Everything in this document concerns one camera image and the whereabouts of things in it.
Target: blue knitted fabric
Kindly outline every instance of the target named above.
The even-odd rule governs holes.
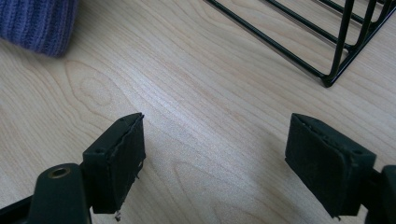
[[[64,54],[78,0],[0,0],[0,37],[52,57]]]

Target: blue knit hat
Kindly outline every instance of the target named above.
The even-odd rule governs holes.
[[[52,57],[64,54],[78,0],[0,0],[0,37]]]

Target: ribbed knit cuff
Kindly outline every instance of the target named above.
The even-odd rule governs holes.
[[[64,54],[78,0],[0,0],[0,37],[52,57]]]

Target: black wire rack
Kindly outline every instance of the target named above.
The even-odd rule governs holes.
[[[223,12],[230,19],[241,25],[243,28],[247,29],[254,36],[264,41],[264,43],[268,44],[270,47],[277,50],[282,56],[289,59],[300,69],[306,71],[308,74],[312,74],[314,77],[319,78],[325,87],[330,87],[332,86],[332,84],[334,84],[334,82],[343,74],[347,67],[352,63],[356,56],[358,56],[358,54],[373,38],[373,36],[375,36],[375,34],[379,31],[382,25],[388,20],[388,18],[396,9],[396,0],[368,0],[369,2],[363,18],[352,12],[355,0],[346,0],[344,7],[330,0],[317,0],[329,10],[335,10],[336,12],[342,14],[339,33],[338,36],[335,36],[315,25],[312,21],[307,20],[306,18],[295,13],[289,8],[281,5],[275,0],[260,1],[270,4],[271,6],[275,7],[276,9],[289,16],[292,20],[299,22],[312,32],[324,37],[325,40],[330,41],[335,45],[332,68],[329,74],[324,74],[320,72],[318,69],[316,69],[306,61],[302,60],[300,57],[277,43],[274,39],[263,33],[261,30],[259,30],[249,22],[239,17],[237,14],[232,12],[230,9],[228,9],[218,1],[206,0],[206,2]],[[380,5],[382,9],[378,16],[378,19],[374,21],[373,15],[377,5]],[[346,43],[347,31],[351,20],[357,22],[360,25],[359,37],[354,45]],[[346,57],[343,60],[343,52],[345,51]]]

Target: wooden table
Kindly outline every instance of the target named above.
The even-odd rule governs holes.
[[[329,69],[333,47],[267,5],[221,2]],[[338,29],[315,1],[283,3]],[[284,162],[290,115],[369,148],[377,170],[396,163],[395,39],[393,17],[325,89],[203,0],[82,0],[64,57],[0,41],[0,207],[31,195],[47,168],[82,162],[119,117],[143,112],[148,158],[123,223],[340,223]]]

